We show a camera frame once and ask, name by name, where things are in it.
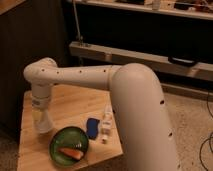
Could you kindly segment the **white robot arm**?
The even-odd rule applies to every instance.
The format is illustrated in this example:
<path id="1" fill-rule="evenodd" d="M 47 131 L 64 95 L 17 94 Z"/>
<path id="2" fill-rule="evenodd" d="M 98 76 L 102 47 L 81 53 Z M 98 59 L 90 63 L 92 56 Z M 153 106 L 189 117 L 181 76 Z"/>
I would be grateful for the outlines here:
<path id="1" fill-rule="evenodd" d="M 31 84 L 37 132 L 53 129 L 48 114 L 53 85 L 107 90 L 129 170 L 182 171 L 163 90 L 149 67 L 130 63 L 60 68 L 43 58 L 27 65 L 23 75 Z"/>

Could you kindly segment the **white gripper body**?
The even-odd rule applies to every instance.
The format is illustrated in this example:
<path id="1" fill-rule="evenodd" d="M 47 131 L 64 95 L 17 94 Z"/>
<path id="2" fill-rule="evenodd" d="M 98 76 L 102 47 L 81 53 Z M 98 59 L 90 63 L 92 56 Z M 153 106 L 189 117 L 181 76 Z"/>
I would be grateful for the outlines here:
<path id="1" fill-rule="evenodd" d="M 50 103 L 49 97 L 39 98 L 36 96 L 31 96 L 31 99 L 32 99 L 32 106 L 34 108 L 37 108 L 40 110 L 46 110 L 49 107 L 49 103 Z"/>

